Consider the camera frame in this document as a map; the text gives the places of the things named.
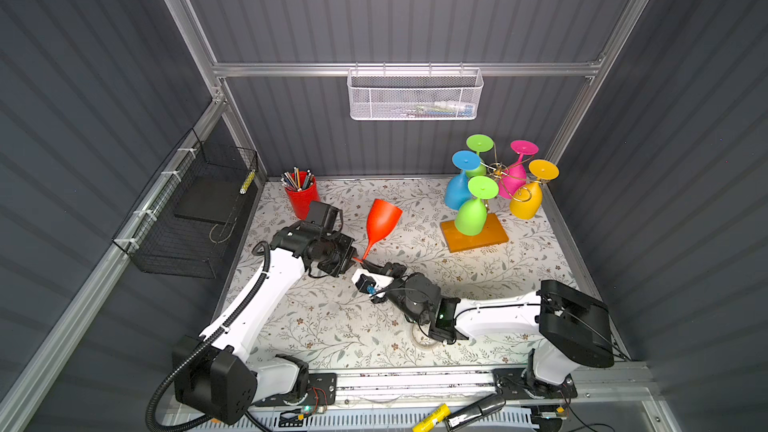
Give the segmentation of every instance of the gray wall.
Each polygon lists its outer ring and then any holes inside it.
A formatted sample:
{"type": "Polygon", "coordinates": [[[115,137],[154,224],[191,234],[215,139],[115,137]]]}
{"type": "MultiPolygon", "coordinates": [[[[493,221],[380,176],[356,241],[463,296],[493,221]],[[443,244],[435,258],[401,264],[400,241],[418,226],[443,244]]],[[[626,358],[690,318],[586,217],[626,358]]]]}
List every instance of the gray wall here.
{"type": "MultiPolygon", "coordinates": [[[[0,0],[0,34],[1,397],[210,95],[162,0],[0,0]]],[[[215,295],[129,270],[30,430],[148,396],[215,295]]]]}
{"type": "MultiPolygon", "coordinates": [[[[219,62],[571,62],[598,58],[627,0],[191,0],[219,62]]],[[[483,132],[542,156],[581,78],[485,77],[478,118],[357,122],[343,79],[230,79],[271,176],[453,173],[483,132]]]]}
{"type": "Polygon", "coordinates": [[[553,194],[688,431],[768,408],[768,0],[653,0],[553,194]]]}

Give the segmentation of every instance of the black wire basket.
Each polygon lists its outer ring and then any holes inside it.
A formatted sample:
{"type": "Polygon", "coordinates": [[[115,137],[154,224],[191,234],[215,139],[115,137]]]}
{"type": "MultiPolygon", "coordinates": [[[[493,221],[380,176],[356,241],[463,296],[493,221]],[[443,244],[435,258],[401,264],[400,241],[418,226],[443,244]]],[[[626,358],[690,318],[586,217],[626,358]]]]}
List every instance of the black wire basket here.
{"type": "Polygon", "coordinates": [[[113,237],[114,244],[142,272],[198,278],[226,275],[245,232],[256,184],[245,194],[234,194],[231,209],[225,206],[229,215],[223,224],[179,217],[176,211],[196,181],[204,178],[239,188],[248,178],[255,181],[257,163],[254,150],[198,141],[175,171],[162,172],[168,177],[152,203],[142,212],[131,209],[124,224],[131,215],[141,214],[132,237],[113,237]]]}

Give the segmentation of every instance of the wooden board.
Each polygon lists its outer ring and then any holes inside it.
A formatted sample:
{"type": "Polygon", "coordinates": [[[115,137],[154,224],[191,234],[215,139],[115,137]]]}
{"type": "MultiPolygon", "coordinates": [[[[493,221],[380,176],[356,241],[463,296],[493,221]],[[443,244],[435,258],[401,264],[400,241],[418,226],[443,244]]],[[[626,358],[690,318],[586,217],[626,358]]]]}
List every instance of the wooden board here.
{"type": "Polygon", "coordinates": [[[488,214],[485,219],[485,225],[482,232],[477,235],[464,235],[453,224],[453,220],[440,223],[442,234],[446,237],[448,250],[451,252],[461,252],[470,248],[487,247],[489,245],[504,244],[509,241],[507,232],[498,221],[496,214],[488,214]]]}

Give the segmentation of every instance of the floral pattern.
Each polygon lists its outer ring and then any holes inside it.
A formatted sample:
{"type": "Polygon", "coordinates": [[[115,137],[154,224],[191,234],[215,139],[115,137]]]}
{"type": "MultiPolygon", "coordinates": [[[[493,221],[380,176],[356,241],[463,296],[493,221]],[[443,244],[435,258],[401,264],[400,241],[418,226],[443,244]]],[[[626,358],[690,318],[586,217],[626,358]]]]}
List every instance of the floral pattern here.
{"type": "MultiPolygon", "coordinates": [[[[510,214],[508,202],[501,198],[491,200],[490,209],[499,217],[509,242],[451,254],[440,229],[440,222],[456,216],[442,201],[447,184],[447,178],[319,181],[318,188],[324,202],[343,210],[344,233],[355,239],[360,253],[367,246],[366,217],[373,199],[400,207],[400,223],[374,246],[369,259],[405,264],[410,272],[421,272],[439,285],[445,295],[510,297],[536,290],[546,278],[575,287],[544,212],[539,210],[532,220],[523,221],[510,214]]],[[[260,240],[269,241],[295,220],[280,183],[268,182],[227,303],[260,266],[261,259],[250,253],[252,247],[260,240]]],[[[530,348],[541,340],[524,334],[495,334],[454,345],[437,343],[406,322],[391,303],[371,304],[355,289],[350,274],[304,276],[295,283],[261,331],[249,362],[290,354],[313,369],[513,364],[525,362],[530,348]]]]}

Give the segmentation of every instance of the red cup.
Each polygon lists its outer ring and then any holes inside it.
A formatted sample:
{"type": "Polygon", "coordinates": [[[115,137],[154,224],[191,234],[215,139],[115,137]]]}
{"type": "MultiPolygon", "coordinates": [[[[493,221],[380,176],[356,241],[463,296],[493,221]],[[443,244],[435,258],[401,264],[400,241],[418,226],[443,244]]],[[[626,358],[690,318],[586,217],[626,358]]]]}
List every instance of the red cup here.
{"type": "MultiPolygon", "coordinates": [[[[303,184],[306,178],[306,172],[299,171],[299,183],[303,184]]],[[[286,194],[290,200],[291,206],[293,206],[293,213],[301,220],[306,220],[307,214],[310,213],[310,204],[313,200],[320,202],[320,196],[317,194],[317,180],[314,177],[310,179],[312,182],[306,190],[299,192],[293,192],[286,188],[286,194]]]]}

